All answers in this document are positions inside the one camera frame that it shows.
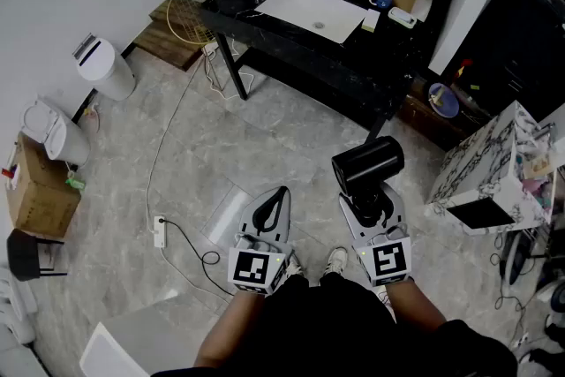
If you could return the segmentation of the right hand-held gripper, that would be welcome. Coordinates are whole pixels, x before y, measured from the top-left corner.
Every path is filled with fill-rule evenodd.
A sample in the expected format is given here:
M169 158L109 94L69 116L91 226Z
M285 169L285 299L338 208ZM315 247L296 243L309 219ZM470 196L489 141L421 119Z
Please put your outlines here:
M339 194L339 205L354 239L358 256L371 286L385 286L406 281L411 273L411 238L405 228L393 227L405 220L401 196L387 183L381 182L382 212L380 225L386 230L371 239L365 238L365 227L356 216L350 199Z

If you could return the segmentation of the white rectangular sink basin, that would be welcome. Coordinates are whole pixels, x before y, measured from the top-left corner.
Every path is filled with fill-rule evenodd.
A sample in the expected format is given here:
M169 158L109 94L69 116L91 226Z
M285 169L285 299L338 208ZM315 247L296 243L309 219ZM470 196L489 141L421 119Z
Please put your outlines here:
M266 0L255 11L338 44L346 41L367 13L343 0Z

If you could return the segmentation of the person's right forearm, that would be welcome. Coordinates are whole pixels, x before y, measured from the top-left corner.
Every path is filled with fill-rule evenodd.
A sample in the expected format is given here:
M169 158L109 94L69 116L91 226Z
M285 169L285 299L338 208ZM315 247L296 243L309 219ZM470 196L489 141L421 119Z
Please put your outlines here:
M412 279L386 286L389 303L397 321L424 333L431 333L447 322Z

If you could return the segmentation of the person's left forearm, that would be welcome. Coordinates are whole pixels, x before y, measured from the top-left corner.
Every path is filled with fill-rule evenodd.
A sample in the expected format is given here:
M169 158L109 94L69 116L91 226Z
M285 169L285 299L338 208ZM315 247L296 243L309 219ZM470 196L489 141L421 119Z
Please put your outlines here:
M238 291L203 341L194 367L218 368L237 351L260 316L266 298Z

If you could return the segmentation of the person's right white shoe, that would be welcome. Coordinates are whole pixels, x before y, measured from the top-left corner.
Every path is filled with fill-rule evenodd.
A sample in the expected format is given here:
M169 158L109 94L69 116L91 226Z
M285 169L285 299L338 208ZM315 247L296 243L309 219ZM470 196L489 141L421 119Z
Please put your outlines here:
M323 275L329 275L332 273L341 275L346 269L348 263L348 251L343 246L337 246L329 254L328 263L325 267Z

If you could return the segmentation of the white power strip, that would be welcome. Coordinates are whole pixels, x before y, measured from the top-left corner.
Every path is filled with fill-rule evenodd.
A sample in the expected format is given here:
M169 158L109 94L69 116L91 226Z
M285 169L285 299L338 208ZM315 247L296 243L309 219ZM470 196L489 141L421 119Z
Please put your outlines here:
M167 220L162 215L154 217L154 246L159 249L167 246Z

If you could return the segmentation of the marble patterned cabinet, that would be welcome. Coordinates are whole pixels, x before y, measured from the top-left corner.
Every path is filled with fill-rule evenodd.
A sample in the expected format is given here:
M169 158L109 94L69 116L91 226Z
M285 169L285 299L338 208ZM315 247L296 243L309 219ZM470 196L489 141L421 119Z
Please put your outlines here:
M440 224L470 236L547 226L555 175L542 179L538 195L524 187L524 164L539 150L540 134L534 118L512 102L446 153L428 211Z

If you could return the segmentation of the person's black clothing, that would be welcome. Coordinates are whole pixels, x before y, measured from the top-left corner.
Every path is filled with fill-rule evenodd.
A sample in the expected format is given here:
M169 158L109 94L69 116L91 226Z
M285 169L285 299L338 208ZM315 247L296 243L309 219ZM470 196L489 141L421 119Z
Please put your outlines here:
M389 303L335 273L317 286L287 278L218 368L152 377L517 377L515 356L462 320L424 333L396 320Z

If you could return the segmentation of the black marble vanity stand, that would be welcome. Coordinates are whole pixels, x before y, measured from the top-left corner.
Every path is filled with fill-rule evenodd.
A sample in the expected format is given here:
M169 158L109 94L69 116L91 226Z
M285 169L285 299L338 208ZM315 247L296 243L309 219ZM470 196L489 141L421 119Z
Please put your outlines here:
M373 33L357 26L343 44L255 9L266 0L207 0L200 11L214 32L239 97L239 69L248 66L306 94L376 135L401 108L426 36L381 14ZM367 0L343 0L367 8ZM235 62L231 39L243 54Z

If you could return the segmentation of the white flat board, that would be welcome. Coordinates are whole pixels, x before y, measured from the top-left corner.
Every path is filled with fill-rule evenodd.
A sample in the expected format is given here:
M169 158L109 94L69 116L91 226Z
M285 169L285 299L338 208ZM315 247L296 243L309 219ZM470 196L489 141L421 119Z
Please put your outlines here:
M151 377L194 358L190 343L150 306L99 322L79 366L86 377Z

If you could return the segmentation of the green tag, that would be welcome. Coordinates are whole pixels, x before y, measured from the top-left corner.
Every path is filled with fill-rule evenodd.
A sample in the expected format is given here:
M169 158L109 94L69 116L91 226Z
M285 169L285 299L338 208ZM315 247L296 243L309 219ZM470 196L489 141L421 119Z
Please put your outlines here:
M73 189L76 189L76 190L79 190L79 191L84 191L85 188L86 188L85 182L78 179L76 177L76 174L71 170L69 170L67 172L67 178L65 180L65 183L67 185L69 185L70 187L72 187Z

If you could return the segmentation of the white soap bar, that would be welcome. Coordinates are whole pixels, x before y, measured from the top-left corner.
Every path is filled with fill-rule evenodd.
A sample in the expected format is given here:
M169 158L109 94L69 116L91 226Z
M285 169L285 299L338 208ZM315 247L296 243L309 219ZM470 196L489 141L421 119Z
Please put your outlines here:
M373 33L377 27L379 18L379 11L368 9L362 21L361 28L367 32Z

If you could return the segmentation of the wooden step boards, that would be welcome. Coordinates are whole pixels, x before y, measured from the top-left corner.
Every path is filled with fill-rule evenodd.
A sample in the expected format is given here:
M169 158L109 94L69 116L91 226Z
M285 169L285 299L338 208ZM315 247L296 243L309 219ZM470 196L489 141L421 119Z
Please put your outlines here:
M187 71L202 56L202 48L179 40L171 31L166 21L166 9L169 0L165 0L149 13L150 23L138 34L133 43L179 70Z

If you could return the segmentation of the white oval lidded bin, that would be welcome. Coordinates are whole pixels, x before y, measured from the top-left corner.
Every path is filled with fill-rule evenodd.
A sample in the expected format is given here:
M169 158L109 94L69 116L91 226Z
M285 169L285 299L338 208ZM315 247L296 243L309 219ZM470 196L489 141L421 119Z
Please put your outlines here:
M41 97L20 112L20 129L44 146L50 160L82 166L90 155L86 134L57 106Z

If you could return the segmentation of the black cabinet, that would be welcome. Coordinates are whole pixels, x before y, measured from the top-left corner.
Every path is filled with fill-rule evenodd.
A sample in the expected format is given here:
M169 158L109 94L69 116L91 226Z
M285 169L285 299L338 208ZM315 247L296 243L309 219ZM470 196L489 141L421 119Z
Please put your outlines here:
M544 119L565 103L565 1L489 0L442 76L490 114L518 101Z

